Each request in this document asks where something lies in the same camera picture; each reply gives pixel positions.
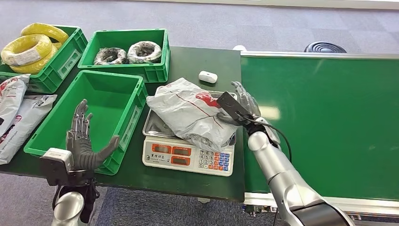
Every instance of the empty green crate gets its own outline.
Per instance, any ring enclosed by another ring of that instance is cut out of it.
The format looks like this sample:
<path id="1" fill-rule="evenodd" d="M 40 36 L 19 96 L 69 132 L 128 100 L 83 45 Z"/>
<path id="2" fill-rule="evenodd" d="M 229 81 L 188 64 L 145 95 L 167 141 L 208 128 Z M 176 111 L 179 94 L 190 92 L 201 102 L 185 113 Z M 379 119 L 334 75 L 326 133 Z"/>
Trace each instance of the empty green crate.
<path id="1" fill-rule="evenodd" d="M 24 152 L 42 156 L 49 148 L 65 149 L 66 132 L 76 106 L 85 98 L 90 121 L 93 151 L 105 147 L 113 135 L 120 136 L 118 148 L 97 173 L 118 172 L 147 97 L 143 79 L 125 74 L 81 71 L 73 80 L 54 109 L 31 137 Z"/>

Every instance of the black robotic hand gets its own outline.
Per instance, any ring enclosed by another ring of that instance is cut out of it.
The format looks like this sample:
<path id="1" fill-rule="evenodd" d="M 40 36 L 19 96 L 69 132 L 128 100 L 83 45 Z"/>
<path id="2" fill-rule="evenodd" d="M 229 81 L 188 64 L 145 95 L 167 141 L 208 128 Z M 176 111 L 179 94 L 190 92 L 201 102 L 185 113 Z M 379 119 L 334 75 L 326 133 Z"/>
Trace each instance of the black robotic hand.
<path id="1" fill-rule="evenodd" d="M 97 169 L 118 147 L 120 141 L 119 136 L 114 135 L 107 146 L 97 153 L 93 152 L 90 141 L 90 120 L 93 114 L 85 118 L 87 110 L 87 100 L 84 99 L 75 109 L 72 128 L 66 132 L 66 149 L 73 155 L 74 170 Z"/>
<path id="2" fill-rule="evenodd" d="M 243 106 L 247 111 L 249 111 L 254 117 L 260 117 L 261 112 L 259 110 L 258 103 L 256 100 L 249 94 L 242 84 L 238 81 L 232 81 L 231 84 L 236 88 L 236 92 L 238 94 L 238 102 Z M 233 120 L 226 112 L 218 113 L 216 115 L 218 119 L 228 124 L 233 124 L 236 126 L 240 126 L 238 122 Z"/>

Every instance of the red digital display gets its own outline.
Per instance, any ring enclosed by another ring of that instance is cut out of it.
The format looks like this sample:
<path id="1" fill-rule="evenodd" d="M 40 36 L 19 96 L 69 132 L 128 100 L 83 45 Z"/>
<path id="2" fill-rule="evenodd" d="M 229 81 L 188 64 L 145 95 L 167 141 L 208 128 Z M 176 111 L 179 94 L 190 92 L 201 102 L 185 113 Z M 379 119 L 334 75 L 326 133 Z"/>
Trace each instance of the red digital display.
<path id="1" fill-rule="evenodd" d="M 171 149 L 172 149 L 172 147 L 168 146 L 168 145 L 159 145 L 159 144 L 153 144 L 152 145 L 152 151 L 153 152 L 170 154 Z"/>
<path id="2" fill-rule="evenodd" d="M 171 162 L 172 164 L 188 166 L 190 164 L 190 158 L 172 156 Z"/>
<path id="3" fill-rule="evenodd" d="M 190 156 L 191 155 L 191 148 L 188 148 L 188 147 L 173 147 L 172 154 Z"/>

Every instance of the metal tray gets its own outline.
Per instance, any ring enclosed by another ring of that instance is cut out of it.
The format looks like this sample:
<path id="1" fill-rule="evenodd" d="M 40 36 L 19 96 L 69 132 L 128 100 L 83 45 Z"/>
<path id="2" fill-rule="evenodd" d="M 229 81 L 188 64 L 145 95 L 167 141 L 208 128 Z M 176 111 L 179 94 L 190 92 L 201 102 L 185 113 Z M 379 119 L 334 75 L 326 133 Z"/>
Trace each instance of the metal tray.
<path id="1" fill-rule="evenodd" d="M 213 98 L 220 97 L 223 92 L 217 91 L 209 91 L 210 95 Z M 237 95 L 235 93 L 230 93 L 234 99 L 237 99 Z M 147 119 L 145 120 L 143 127 L 143 134 L 145 136 L 153 136 L 153 137 L 163 137 L 163 138 L 171 138 L 171 139 L 179 139 L 174 132 L 169 128 L 169 126 L 154 112 L 150 109 L 148 112 Z M 228 145 L 234 145 L 236 142 L 235 134 L 230 138 Z"/>

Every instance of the scale keypad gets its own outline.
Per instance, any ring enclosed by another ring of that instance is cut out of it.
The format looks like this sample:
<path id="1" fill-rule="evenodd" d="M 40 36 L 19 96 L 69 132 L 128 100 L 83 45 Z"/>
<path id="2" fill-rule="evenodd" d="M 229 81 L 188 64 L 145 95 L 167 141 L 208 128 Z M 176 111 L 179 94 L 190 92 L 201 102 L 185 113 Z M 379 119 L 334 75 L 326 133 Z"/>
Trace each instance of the scale keypad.
<path id="1" fill-rule="evenodd" d="M 229 153 L 200 151 L 199 154 L 199 167 L 209 170 L 222 170 L 228 171 L 230 164 Z"/>

